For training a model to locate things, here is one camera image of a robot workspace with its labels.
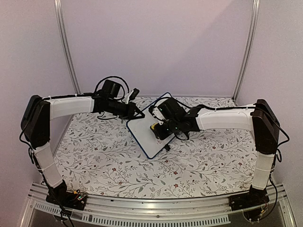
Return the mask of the small blue-framed whiteboard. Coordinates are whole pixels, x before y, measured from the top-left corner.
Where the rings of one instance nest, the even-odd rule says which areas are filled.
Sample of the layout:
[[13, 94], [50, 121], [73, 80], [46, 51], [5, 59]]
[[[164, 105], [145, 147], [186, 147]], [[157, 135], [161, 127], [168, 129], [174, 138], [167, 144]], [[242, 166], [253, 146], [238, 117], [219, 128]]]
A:
[[126, 123], [126, 127], [148, 159], [155, 158], [175, 138], [175, 135], [171, 134], [164, 140], [157, 139], [150, 129], [150, 126], [158, 123], [158, 120], [152, 116], [148, 109], [161, 97], [172, 97], [172, 95], [166, 92], [157, 99], [153, 99], [151, 104], [143, 106], [144, 118], [129, 120]]

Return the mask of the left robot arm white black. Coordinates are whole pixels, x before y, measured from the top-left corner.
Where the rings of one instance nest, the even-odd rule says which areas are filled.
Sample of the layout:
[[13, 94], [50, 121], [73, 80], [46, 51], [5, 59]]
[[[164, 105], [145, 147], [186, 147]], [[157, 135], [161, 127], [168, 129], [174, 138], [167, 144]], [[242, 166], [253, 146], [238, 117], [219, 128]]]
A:
[[60, 205], [70, 202], [66, 182], [54, 160], [53, 121], [76, 114], [110, 113], [120, 119], [136, 120], [145, 117], [133, 101], [123, 102], [97, 93], [41, 97], [32, 95], [23, 114], [19, 136], [27, 144], [33, 164], [42, 175], [50, 196]]

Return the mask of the yellow black eraser sponge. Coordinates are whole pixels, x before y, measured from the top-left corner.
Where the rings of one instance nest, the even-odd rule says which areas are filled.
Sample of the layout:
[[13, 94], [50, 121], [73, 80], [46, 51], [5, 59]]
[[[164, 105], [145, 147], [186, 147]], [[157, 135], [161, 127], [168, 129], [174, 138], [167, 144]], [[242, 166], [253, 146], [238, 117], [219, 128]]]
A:
[[150, 126], [150, 129], [151, 129], [151, 130], [155, 130], [155, 127], [156, 127], [157, 125], [158, 125], [158, 123], [155, 123], [155, 124], [151, 125], [151, 126]]

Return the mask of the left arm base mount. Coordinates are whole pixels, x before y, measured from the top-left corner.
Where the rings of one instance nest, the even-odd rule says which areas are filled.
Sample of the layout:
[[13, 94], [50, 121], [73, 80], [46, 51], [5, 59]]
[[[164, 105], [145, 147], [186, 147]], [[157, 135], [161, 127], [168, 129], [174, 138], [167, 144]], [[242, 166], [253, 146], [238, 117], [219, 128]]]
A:
[[55, 205], [61, 205], [65, 208], [74, 210], [84, 210], [87, 201], [87, 193], [79, 190], [70, 192], [66, 189], [51, 190], [48, 192], [46, 201]]

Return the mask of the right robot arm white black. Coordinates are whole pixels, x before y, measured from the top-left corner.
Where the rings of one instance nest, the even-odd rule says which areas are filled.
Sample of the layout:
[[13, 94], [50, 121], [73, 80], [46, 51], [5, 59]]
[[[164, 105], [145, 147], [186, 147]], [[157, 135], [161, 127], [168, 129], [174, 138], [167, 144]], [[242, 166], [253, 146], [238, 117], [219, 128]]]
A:
[[157, 119], [151, 130], [158, 141], [173, 136], [180, 142], [172, 160], [160, 159], [157, 176], [173, 177], [160, 194], [180, 198], [243, 190], [232, 203], [268, 202], [266, 187], [275, 162], [282, 160], [283, 129], [265, 100], [214, 108], [162, 98], [149, 111]]

